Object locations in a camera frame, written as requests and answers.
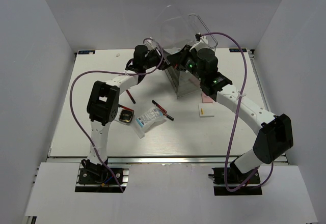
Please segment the clear acrylic makeup organizer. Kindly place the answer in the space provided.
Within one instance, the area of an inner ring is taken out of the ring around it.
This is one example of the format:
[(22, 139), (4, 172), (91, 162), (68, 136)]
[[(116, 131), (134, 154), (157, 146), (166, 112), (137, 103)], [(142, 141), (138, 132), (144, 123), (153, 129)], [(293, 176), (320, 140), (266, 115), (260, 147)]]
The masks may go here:
[(158, 16), (158, 37), (166, 60), (166, 74), (177, 98), (201, 90), (200, 82), (213, 81), (218, 72), (215, 50), (218, 42), (196, 13), (182, 13), (166, 6)]

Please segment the clear packet blue label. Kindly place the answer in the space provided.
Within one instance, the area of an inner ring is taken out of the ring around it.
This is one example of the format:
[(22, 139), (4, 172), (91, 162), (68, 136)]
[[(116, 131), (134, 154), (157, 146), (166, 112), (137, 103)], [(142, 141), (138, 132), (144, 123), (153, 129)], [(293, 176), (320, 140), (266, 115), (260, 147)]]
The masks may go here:
[(131, 123), (131, 127), (139, 138), (143, 138), (147, 130), (156, 122), (163, 121), (166, 115), (157, 107), (151, 107), (142, 115), (136, 116)]

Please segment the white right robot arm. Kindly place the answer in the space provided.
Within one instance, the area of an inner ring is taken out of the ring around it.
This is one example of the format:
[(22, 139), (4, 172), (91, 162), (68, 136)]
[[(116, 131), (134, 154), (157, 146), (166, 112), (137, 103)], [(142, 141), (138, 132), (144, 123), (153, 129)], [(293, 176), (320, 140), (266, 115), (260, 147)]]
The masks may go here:
[(243, 120), (256, 134), (252, 149), (230, 163), (227, 173), (237, 183), (262, 164), (271, 164), (293, 147), (291, 119), (266, 111), (242, 94), (230, 79), (218, 71), (213, 50), (198, 51), (186, 45), (178, 53), (167, 56), (171, 67), (187, 71), (197, 78), (205, 95), (225, 106)]

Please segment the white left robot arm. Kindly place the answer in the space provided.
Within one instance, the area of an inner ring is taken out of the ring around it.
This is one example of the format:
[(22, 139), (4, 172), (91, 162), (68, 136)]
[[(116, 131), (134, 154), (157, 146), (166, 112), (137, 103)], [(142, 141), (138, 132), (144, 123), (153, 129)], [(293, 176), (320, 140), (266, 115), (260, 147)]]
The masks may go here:
[(164, 51), (161, 47), (149, 50), (146, 45), (134, 49), (133, 59), (126, 65), (123, 73), (108, 81), (96, 81), (93, 84), (87, 104), (87, 113), (91, 121), (91, 148), (87, 161), (94, 164), (90, 177), (97, 183), (107, 179), (107, 169), (100, 166), (107, 161), (108, 131), (118, 113), (119, 97), (126, 90), (138, 85), (146, 76), (146, 70), (162, 69)]

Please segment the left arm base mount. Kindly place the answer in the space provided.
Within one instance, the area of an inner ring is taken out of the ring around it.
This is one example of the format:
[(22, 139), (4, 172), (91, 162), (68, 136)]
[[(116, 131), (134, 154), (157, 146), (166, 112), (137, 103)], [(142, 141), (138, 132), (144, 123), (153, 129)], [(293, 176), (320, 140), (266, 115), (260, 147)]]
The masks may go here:
[(93, 164), (83, 159), (77, 174), (75, 192), (84, 193), (122, 193), (128, 181), (128, 169), (111, 168)]

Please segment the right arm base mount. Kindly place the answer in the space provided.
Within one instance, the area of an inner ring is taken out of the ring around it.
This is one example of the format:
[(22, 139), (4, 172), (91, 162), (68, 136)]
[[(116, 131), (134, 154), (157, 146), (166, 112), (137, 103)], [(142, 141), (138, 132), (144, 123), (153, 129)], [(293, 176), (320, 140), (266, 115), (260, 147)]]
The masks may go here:
[[(236, 173), (228, 168), (227, 171), (227, 182), (229, 188), (233, 189), (240, 185), (251, 173), (252, 171), (242, 174), (240, 176), (236, 176)], [(212, 173), (208, 175), (209, 179), (213, 181), (213, 190), (215, 196), (245, 196), (245, 195), (262, 195), (262, 189), (260, 185), (261, 180), (259, 173), (256, 172), (250, 180), (246, 181), (244, 185), (235, 192), (229, 192), (225, 188), (224, 182), (224, 168), (223, 167), (215, 167), (212, 168)]]

